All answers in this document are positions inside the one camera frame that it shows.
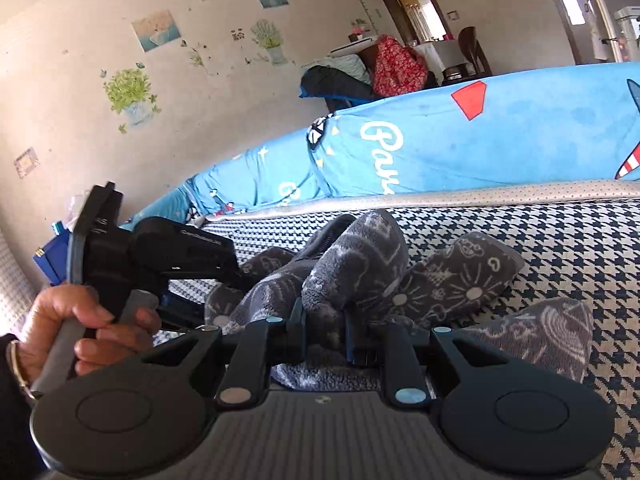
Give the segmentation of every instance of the bracelet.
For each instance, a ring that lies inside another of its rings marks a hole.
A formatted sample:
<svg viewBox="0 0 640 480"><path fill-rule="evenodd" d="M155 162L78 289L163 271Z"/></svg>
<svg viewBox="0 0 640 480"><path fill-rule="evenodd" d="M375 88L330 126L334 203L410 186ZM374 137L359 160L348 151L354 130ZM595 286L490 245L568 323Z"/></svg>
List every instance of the bracelet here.
<svg viewBox="0 0 640 480"><path fill-rule="evenodd" d="M6 359L7 359L7 362L9 363L9 368L11 369L11 372L18 383L18 387L20 388L21 392L27 397L27 402L31 406L34 406L35 403L38 402L38 399L40 398L40 396L36 396L37 392L34 394L34 392L31 391L29 387L29 382L25 380L24 377L22 376L22 371L20 370L20 365L18 364L18 340L17 339L14 339L13 341L9 342L9 344L7 345Z"/></svg>

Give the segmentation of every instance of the potted plant decal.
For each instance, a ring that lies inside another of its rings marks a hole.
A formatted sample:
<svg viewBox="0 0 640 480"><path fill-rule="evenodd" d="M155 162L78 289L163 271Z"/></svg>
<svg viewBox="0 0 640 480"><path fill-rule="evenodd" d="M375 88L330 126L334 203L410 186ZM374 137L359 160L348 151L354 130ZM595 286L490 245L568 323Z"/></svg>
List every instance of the potted plant decal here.
<svg viewBox="0 0 640 480"><path fill-rule="evenodd" d="M272 65L284 65L287 63L287 58L284 57L281 47L284 40L275 23L268 20L258 20L251 28L251 32L254 34L254 42L271 56Z"/></svg>
<svg viewBox="0 0 640 480"><path fill-rule="evenodd" d="M130 126L143 123L160 112L156 105L157 96L151 94L149 76L139 68L119 70L103 86L111 102L111 110L118 115L124 110Z"/></svg>

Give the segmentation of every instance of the white pole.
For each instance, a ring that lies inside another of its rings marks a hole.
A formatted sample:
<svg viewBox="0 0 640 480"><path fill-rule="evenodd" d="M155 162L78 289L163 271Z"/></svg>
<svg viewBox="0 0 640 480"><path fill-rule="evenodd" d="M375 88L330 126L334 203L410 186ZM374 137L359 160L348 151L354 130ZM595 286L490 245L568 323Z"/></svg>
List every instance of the white pole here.
<svg viewBox="0 0 640 480"><path fill-rule="evenodd" d="M618 44L618 33L616 31L616 25L611 19L611 14L607 8L607 4L604 0L595 0L596 6L600 9L602 19L604 20L604 26L607 29L607 39L610 40L609 44L613 50L613 57L616 63L622 63L622 53L620 52L620 45Z"/></svg>

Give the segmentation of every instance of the red patterned cloth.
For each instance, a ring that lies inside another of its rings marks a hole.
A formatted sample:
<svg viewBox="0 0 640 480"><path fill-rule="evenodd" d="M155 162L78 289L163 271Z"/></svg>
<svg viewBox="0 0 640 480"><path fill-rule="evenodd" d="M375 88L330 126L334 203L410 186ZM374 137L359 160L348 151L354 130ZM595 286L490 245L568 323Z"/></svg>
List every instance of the red patterned cloth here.
<svg viewBox="0 0 640 480"><path fill-rule="evenodd" d="M392 97L422 90L427 81L427 73L424 60L420 62L407 47L394 38L385 34L380 36L373 79L376 94Z"/></svg>

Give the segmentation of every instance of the gray handle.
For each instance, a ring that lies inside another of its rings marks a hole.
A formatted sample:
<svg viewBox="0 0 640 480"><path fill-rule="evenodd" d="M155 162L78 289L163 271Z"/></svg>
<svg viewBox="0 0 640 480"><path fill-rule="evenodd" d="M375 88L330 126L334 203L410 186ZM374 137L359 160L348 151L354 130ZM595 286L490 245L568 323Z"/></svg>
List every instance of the gray handle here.
<svg viewBox="0 0 640 480"><path fill-rule="evenodd" d="M146 290L132 290L118 323L135 324L136 311L144 306L151 310L158 307L158 297ZM58 336L51 347L40 377L33 381L31 388L46 394L65 383L76 354L76 341L84 337L86 327L75 317L67 319L58 332Z"/></svg>

